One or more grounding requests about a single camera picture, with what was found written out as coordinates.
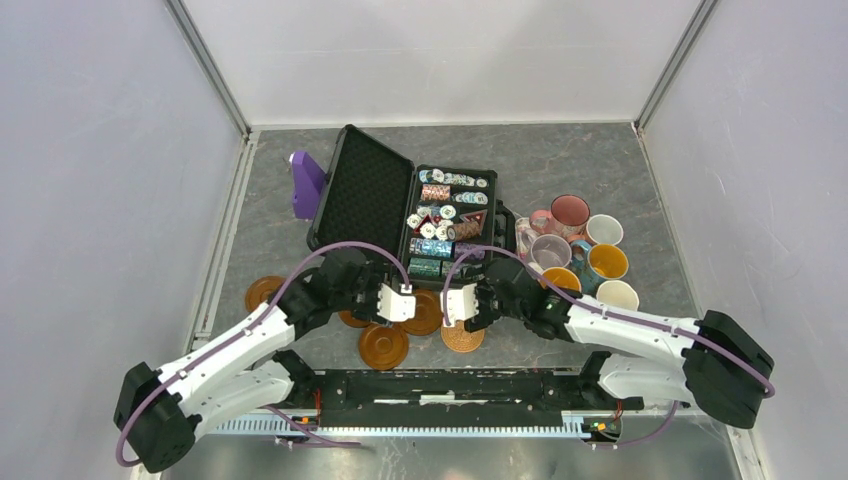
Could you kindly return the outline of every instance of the black case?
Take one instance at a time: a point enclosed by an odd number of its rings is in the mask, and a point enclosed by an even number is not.
[[[331,243],[357,240],[381,247],[396,257],[403,265],[409,265],[412,256],[409,242],[415,236],[406,224],[406,218],[414,213],[421,198],[422,183],[417,172],[439,168],[445,173],[464,173],[472,177],[483,177],[489,182],[486,188],[456,186],[451,193],[484,192],[487,205],[450,203],[459,214],[488,210],[483,233],[466,243],[494,245],[515,251],[515,216],[497,199],[497,178],[494,170],[471,170],[422,165],[416,170],[412,161],[377,141],[353,125],[339,132],[333,159],[327,172],[327,186],[321,195],[318,212],[307,234],[306,242],[313,251]],[[376,253],[364,252],[371,258]],[[486,252],[485,260],[492,258]],[[481,263],[470,261],[470,264]],[[441,290],[444,277],[411,276],[417,288]],[[472,281],[455,277],[452,287]]]

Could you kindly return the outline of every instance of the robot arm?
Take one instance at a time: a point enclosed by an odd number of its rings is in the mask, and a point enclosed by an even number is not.
[[[392,290],[383,283],[387,273],[384,264],[368,261],[358,250],[331,252],[308,281],[295,279],[253,328],[267,303],[202,348],[156,371],[144,362],[133,367],[124,377],[115,424],[123,429],[141,402],[177,375],[180,380],[141,412],[127,437],[148,471],[168,468],[218,425],[289,397],[290,372],[276,358],[245,369],[325,325],[333,312],[353,310],[358,318],[384,325],[414,316],[412,292]],[[229,344],[221,349],[224,343]],[[213,351],[217,353],[188,371],[192,361]]]
[[[568,291],[579,299],[572,304],[542,287],[524,265],[512,259],[493,261],[485,281],[451,293],[450,321],[470,320],[465,322],[469,331],[485,328],[504,315],[523,321],[542,338],[602,345],[635,355],[638,358],[596,352],[581,375],[615,398],[697,404],[710,416],[738,428],[753,427],[765,397],[763,386],[694,338],[715,343],[766,379],[774,368],[762,347],[723,313],[711,310],[703,319],[664,317],[604,305],[589,295]],[[665,330],[649,325],[665,326]]]

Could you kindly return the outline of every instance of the white poker chip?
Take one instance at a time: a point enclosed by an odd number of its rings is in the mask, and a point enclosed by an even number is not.
[[[444,227],[439,226],[439,228],[436,229],[436,238],[438,238],[439,240],[441,240],[443,242],[445,240],[447,240],[448,239],[448,227],[447,226],[444,226]]]
[[[439,213],[441,214],[442,218],[451,219],[456,216],[456,209],[453,207],[453,205],[445,205],[441,209],[439,209]]]
[[[432,223],[425,223],[421,226],[421,236],[424,238],[433,238],[436,236],[436,226]]]
[[[409,228],[416,229],[418,225],[421,225],[421,220],[423,219],[420,216],[413,213],[406,219],[406,224],[409,225]]]

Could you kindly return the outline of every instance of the gray floor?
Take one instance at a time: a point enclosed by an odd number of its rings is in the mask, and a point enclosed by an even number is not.
[[[621,248],[631,263],[625,280],[640,310],[689,316],[695,309],[657,192],[627,124],[497,125],[376,128],[366,131],[414,163],[491,168],[500,198],[516,214],[547,208],[559,194],[585,198],[593,213],[618,218]],[[244,292],[257,278],[286,275],[309,253],[309,223],[294,218],[286,159],[306,150],[326,167],[337,129],[262,132],[213,328],[219,334],[246,316]],[[367,368],[357,352],[360,330],[334,319],[294,349],[314,368]],[[592,346],[542,340],[519,322],[501,319],[470,354],[448,350],[437,333],[410,337],[405,368],[580,366]]]

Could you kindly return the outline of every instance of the purple object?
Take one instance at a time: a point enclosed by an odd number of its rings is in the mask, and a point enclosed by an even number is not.
[[[292,194],[294,216],[312,220],[318,212],[321,192],[327,184],[324,181],[324,170],[303,150],[292,153],[289,163],[294,176],[294,193]]]

